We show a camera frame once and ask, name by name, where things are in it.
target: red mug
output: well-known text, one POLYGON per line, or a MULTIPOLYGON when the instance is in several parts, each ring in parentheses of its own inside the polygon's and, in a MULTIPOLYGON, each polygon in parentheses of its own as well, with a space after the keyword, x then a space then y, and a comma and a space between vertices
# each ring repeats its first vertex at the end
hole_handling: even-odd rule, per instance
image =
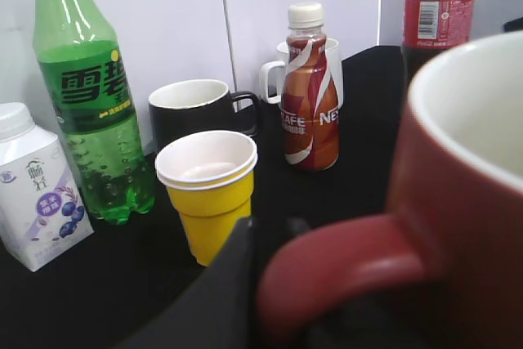
POLYGON ((257 291, 272 344, 352 298, 402 288, 441 347, 523 342, 523 33, 447 51, 415 77, 387 214, 284 246, 257 291))

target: mug rim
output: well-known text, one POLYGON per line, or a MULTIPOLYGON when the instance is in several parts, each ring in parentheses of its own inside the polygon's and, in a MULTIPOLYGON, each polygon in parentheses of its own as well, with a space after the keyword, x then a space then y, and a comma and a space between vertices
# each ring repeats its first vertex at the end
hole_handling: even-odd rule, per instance
POLYGON ((167 146, 165 146, 163 149, 159 151, 159 153, 156 155, 156 158, 154 159, 154 168, 156 169, 156 172, 159 173, 162 178, 167 179, 168 181, 174 181, 176 183, 186 183, 186 184, 199 184, 199 183, 209 183, 211 181, 219 181, 220 179, 231 177, 235 175, 236 173, 243 171, 246 167, 248 167, 249 164, 253 162, 253 160, 257 157, 257 145, 256 142, 253 141, 253 139, 250 136, 244 135, 241 132, 237 131, 229 131, 229 130, 211 130, 211 131, 203 131, 203 132, 196 132, 194 134, 190 134, 188 136, 184 136, 180 139, 177 139, 167 146), (166 174, 161 168, 159 168, 158 162, 162 155, 166 154, 166 151, 168 149, 171 149, 173 145, 180 144, 185 141, 188 141, 189 139, 199 138, 202 136, 205 136, 207 134, 229 134, 234 135, 236 137, 239 137, 241 139, 244 139, 245 141, 248 141, 249 145, 251 146, 251 154, 248 156, 246 160, 244 160, 240 165, 235 167, 234 169, 231 169, 228 172, 220 173, 219 175, 211 176, 211 177, 202 177, 199 179, 182 179, 175 176, 169 176, 166 174))
POLYGON ((429 82, 437 78, 438 74, 445 72, 446 65, 453 59, 466 56, 467 53, 471 51, 488 53, 490 49, 494 47, 515 45, 515 38, 517 38, 516 45, 517 43, 523 45, 523 33, 515 32, 482 38, 438 55, 426 63, 414 76, 409 89, 409 107, 423 131, 432 138, 439 147, 488 178, 494 179, 521 193, 523 192, 522 177, 495 163, 491 163, 487 159, 481 158, 478 154, 453 139, 431 116, 423 98, 425 91, 428 89, 429 82))
POLYGON ((229 85, 223 81, 220 81, 218 79, 187 79, 185 81, 180 82, 174 82, 169 83, 168 85, 164 85, 162 87, 159 87, 154 92, 149 94, 148 102, 149 105, 155 107, 155 108, 163 108, 165 110, 190 110, 194 108, 200 108, 202 106, 210 105, 216 101, 219 101, 221 98, 225 97, 227 93, 229 93, 229 85), (169 91, 173 88, 178 88, 183 85, 194 85, 194 84, 200 84, 200 83, 212 83, 214 85, 220 85, 223 87, 223 92, 220 93, 219 96, 212 98, 211 100, 202 101, 198 104, 194 105, 161 105, 158 102, 154 102, 156 99, 156 96, 159 96, 160 94, 169 91))
MULTIPOLYGON (((337 49, 340 47, 340 42, 336 39, 336 38, 331 38, 331 37, 327 37, 327 43, 325 43, 325 53, 327 53, 327 51, 332 51, 334 49, 337 49), (331 43, 334 43, 334 46, 333 47, 330 47, 330 48, 327 48, 327 43, 328 42, 331 42, 331 43)), ((277 46, 276 46, 276 51, 278 53, 281 53, 281 54, 285 54, 287 55, 288 54, 288 49, 287 49, 287 41, 282 41, 281 43, 279 43, 277 46), (284 46, 285 47, 285 51, 281 51, 280 48, 284 46)))

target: blueberry picture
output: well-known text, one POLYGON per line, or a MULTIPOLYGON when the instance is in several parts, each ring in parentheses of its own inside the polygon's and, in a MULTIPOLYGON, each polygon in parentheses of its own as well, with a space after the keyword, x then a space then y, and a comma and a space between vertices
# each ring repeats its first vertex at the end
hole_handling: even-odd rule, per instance
POLYGON ((80 222, 83 219, 83 216, 85 215, 85 208, 83 206, 78 206, 76 210, 74 210, 73 215, 71 216, 71 220, 74 223, 80 222))
POLYGON ((73 214, 74 210, 76 209, 76 204, 74 202, 68 202, 64 204, 64 207, 62 208, 62 214, 66 217, 73 214))
POLYGON ((76 224, 74 222, 66 222, 60 228, 60 237, 63 239, 69 235, 72 235, 76 230, 76 224))

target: green plastic bottle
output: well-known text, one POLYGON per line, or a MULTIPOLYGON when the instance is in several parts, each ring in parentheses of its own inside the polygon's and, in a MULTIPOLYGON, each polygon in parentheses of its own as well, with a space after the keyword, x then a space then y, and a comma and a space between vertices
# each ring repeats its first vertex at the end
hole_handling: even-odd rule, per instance
POLYGON ((154 174, 111 25, 93 0, 36 0, 33 45, 91 215, 149 212, 154 174))

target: bottle cap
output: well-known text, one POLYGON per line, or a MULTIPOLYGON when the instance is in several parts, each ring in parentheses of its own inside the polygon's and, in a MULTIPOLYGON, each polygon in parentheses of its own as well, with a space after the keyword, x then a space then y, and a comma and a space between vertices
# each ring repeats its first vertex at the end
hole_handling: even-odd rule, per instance
POLYGON ((21 134, 33 126, 33 118, 25 104, 0 104, 0 140, 21 134))
POLYGON ((290 29, 316 28, 323 24, 324 8, 321 3, 298 3, 288 8, 288 27, 290 29))

